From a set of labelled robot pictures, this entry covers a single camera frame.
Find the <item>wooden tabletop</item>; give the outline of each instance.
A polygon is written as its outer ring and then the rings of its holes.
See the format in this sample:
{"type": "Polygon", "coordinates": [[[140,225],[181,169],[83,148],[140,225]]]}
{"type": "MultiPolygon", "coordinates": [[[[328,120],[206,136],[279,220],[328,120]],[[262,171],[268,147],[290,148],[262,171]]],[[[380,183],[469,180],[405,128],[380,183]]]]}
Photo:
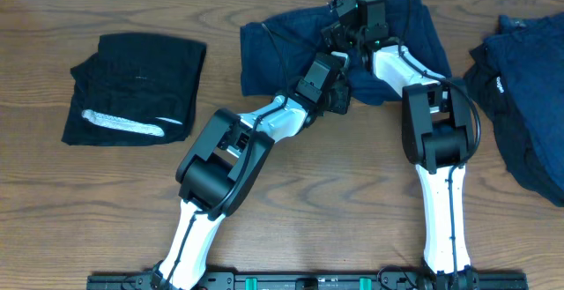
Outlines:
{"type": "MultiPolygon", "coordinates": [[[[497,16],[536,18],[564,0],[423,0],[453,72],[497,16]]],[[[94,271],[139,271],[167,254],[178,223],[174,172],[194,141],[150,147],[61,142],[69,68],[104,33],[168,33],[207,42],[198,135],[241,96],[239,27],[327,0],[0,0],[1,288],[84,289],[94,271]]],[[[419,179],[404,156],[398,103],[357,101],[272,150],[245,203],[224,221],[209,264],[239,271],[376,271],[417,266],[425,247],[419,179]]],[[[492,124],[467,167],[465,238],[479,270],[523,270],[531,289],[564,287],[564,209],[506,171],[492,124]]]]}

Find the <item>table surface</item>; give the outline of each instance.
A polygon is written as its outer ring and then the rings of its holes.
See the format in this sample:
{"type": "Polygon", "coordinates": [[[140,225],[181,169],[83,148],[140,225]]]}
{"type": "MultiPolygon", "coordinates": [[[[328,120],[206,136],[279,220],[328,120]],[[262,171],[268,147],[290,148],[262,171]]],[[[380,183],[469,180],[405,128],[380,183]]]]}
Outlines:
{"type": "MultiPolygon", "coordinates": [[[[240,92],[239,27],[327,0],[0,0],[0,279],[2,288],[84,289],[95,271],[139,271],[174,236],[174,172],[194,141],[150,147],[60,141],[69,68],[104,33],[145,31],[208,44],[199,134],[220,107],[268,102],[240,92]]],[[[537,18],[564,0],[424,0],[453,72],[497,16],[537,18]]],[[[220,228],[208,263],[239,271],[375,271],[417,266],[425,247],[419,179],[404,156],[398,103],[326,115],[276,145],[249,197],[220,228]]],[[[467,167],[465,238],[479,270],[523,270],[531,289],[564,286],[564,210],[506,171],[492,124],[467,167]]]]}

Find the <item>clothing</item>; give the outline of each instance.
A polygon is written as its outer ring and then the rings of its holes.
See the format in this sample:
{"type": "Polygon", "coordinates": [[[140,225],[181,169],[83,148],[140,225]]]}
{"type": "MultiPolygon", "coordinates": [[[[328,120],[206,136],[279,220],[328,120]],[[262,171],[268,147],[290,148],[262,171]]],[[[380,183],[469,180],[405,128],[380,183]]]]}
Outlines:
{"type": "Polygon", "coordinates": [[[500,34],[471,52],[470,96],[493,121],[508,171],[564,205],[564,14],[500,17],[500,34]]]}
{"type": "Polygon", "coordinates": [[[76,83],[63,142],[156,145],[184,140],[195,118],[203,43],[151,33],[100,37],[70,69],[76,83]]]}
{"type": "MultiPolygon", "coordinates": [[[[385,0],[385,5],[390,36],[399,36],[405,26],[407,0],[385,0]]],[[[338,18],[331,14],[329,5],[326,5],[290,11],[264,21],[273,32],[313,48],[304,48],[274,36],[290,78],[307,73],[315,59],[315,50],[329,52],[323,43],[321,30],[337,20],[338,18]]],[[[410,29],[405,38],[405,46],[431,71],[445,77],[451,76],[449,62],[434,29],[429,9],[421,0],[412,0],[410,29]]],[[[348,54],[351,60],[347,73],[348,82],[354,98],[369,105],[401,100],[387,83],[365,70],[356,50],[352,49],[348,54]]],[[[241,65],[243,95],[273,95],[286,88],[280,60],[261,23],[253,22],[241,27],[241,65]]]]}

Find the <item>dark blue cloth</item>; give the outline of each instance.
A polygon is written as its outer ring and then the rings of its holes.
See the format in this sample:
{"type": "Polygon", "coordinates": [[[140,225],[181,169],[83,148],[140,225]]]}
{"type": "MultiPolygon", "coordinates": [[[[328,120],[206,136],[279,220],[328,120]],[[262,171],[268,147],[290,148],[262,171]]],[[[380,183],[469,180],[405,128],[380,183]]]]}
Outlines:
{"type": "MultiPolygon", "coordinates": [[[[385,0],[385,4],[390,36],[399,36],[404,31],[407,0],[385,0]]],[[[274,32],[314,47],[317,51],[329,52],[323,43],[321,29],[336,21],[337,18],[327,5],[290,11],[266,19],[264,23],[274,32]]],[[[274,39],[286,62],[289,77],[305,75],[315,59],[315,52],[276,35],[274,39]]],[[[451,76],[449,62],[434,29],[429,9],[421,0],[412,0],[410,29],[405,45],[431,71],[445,77],[451,76]]],[[[354,98],[369,105],[400,100],[387,83],[364,69],[356,50],[349,51],[349,56],[351,66],[348,81],[354,98]]],[[[241,27],[241,65],[243,95],[273,95],[286,88],[278,55],[260,23],[252,22],[241,27]]]]}
{"type": "Polygon", "coordinates": [[[531,134],[538,159],[564,189],[564,13],[552,18],[500,18],[501,34],[485,40],[531,134]]]}

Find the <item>white logo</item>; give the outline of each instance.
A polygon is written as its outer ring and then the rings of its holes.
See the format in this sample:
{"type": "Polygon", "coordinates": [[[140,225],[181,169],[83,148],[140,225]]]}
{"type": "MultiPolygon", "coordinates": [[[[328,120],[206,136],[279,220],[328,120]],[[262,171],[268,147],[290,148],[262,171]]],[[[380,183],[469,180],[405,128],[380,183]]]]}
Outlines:
{"type": "Polygon", "coordinates": [[[505,91],[503,90],[503,86],[501,85],[501,77],[497,77],[497,89],[500,90],[500,93],[505,92],[505,91]]]}

